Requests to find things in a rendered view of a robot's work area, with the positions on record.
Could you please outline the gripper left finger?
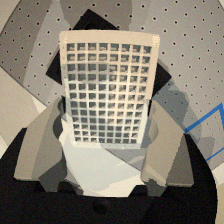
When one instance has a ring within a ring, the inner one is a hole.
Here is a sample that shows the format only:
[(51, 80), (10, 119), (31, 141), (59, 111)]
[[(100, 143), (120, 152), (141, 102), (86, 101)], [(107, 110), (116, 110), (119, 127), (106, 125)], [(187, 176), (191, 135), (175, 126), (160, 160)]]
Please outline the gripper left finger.
[(26, 128), (22, 128), (0, 159), (0, 224), (9, 208), (39, 192), (57, 192), (67, 177), (67, 162), (59, 137), (66, 113), (59, 96)]

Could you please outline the grey flat base plate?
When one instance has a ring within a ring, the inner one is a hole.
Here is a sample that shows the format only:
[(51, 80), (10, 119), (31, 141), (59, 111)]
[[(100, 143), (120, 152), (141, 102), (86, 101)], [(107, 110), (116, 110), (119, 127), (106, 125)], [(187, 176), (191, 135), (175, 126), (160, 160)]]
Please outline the grey flat base plate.
[[(59, 34), (91, 9), (120, 31), (157, 34), (157, 62), (172, 78), (151, 99), (185, 130), (221, 102), (224, 8), (219, 0), (20, 0), (0, 33), (0, 67), (48, 107), (63, 87), (46, 72)], [(188, 131), (203, 157), (224, 147), (220, 111)]]

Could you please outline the beige well plate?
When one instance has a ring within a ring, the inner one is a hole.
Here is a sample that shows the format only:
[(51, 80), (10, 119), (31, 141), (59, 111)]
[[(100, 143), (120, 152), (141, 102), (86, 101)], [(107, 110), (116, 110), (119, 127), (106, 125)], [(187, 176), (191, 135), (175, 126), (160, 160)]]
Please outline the beige well plate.
[(59, 42), (71, 145), (140, 149), (153, 91), (159, 35), (72, 30), (61, 31)]

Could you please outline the black rectangular plate nest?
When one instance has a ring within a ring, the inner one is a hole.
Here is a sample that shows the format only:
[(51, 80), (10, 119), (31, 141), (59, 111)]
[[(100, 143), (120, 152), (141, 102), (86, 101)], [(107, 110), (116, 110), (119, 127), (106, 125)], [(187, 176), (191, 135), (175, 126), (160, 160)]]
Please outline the black rectangular plate nest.
[[(119, 30), (110, 22), (90, 9), (83, 14), (72, 30)], [(59, 49), (60, 51), (60, 49)], [(46, 75), (62, 85), (60, 52), (57, 52), (50, 64)], [(152, 97), (172, 78), (171, 75), (157, 62)], [(151, 97), (151, 98), (152, 98)]]

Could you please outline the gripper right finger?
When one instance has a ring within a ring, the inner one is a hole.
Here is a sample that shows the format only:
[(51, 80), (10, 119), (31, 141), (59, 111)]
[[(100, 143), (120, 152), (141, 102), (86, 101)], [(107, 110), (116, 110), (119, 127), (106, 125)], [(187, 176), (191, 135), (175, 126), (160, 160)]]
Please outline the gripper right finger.
[(149, 101), (151, 143), (140, 173), (148, 196), (187, 207), (200, 224), (215, 224), (218, 197), (213, 174), (197, 145), (154, 100)]

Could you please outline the blue tape outline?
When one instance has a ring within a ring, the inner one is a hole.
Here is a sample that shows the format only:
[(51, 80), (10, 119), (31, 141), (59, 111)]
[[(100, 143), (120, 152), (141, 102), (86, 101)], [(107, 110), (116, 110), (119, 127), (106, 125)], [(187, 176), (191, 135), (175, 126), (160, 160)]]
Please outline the blue tape outline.
[[(183, 131), (185, 133), (187, 133), (188, 131), (190, 131), (191, 129), (193, 129), (194, 127), (196, 127), (198, 124), (200, 124), (201, 122), (203, 122), (205, 119), (207, 119), (209, 116), (211, 116), (213, 113), (215, 113), (217, 110), (220, 111), (222, 125), (223, 125), (223, 130), (224, 130), (224, 109), (223, 109), (223, 105), (222, 105), (222, 102), (221, 102), (213, 110), (211, 110), (209, 113), (207, 113), (205, 116), (203, 116), (202, 118), (200, 118), (198, 121), (196, 121), (195, 123), (193, 123), (191, 126), (189, 126), (188, 128), (186, 128)], [(218, 152), (216, 152), (214, 155), (212, 155), (211, 157), (209, 157), (208, 159), (206, 159), (206, 161), (208, 161), (209, 159), (211, 159), (212, 157), (214, 157), (215, 155), (217, 155), (223, 149), (224, 149), (224, 147), (221, 150), (219, 150)]]

